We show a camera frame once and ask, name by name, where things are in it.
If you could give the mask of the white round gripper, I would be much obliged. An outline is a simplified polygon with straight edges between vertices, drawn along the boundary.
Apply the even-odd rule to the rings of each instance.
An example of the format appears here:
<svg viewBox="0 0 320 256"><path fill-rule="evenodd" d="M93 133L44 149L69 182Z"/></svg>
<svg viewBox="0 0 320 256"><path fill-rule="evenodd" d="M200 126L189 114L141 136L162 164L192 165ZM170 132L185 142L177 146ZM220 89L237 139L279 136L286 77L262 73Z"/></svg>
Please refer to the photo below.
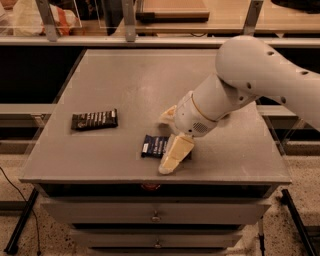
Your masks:
<svg viewBox="0 0 320 256"><path fill-rule="evenodd" d="M161 159L159 172L163 175L172 173L182 160L192 151L195 142L191 137L203 137L217 124L213 101L207 94L189 91L176 105L164 111L159 122L175 123L176 128L185 134L169 137L165 153Z"/></svg>

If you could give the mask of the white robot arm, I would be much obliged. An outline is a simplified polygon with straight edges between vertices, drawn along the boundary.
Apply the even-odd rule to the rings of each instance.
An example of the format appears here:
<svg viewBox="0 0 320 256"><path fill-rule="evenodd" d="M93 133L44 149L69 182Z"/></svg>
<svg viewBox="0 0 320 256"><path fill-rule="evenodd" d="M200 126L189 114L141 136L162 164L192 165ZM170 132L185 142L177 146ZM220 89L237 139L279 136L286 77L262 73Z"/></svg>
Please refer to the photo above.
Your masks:
<svg viewBox="0 0 320 256"><path fill-rule="evenodd" d="M287 60L263 41L237 36L218 49L215 72L160 116L175 126L159 172L172 173L194 148L196 137L213 130L227 114L269 98L320 130L320 74Z"/></svg>

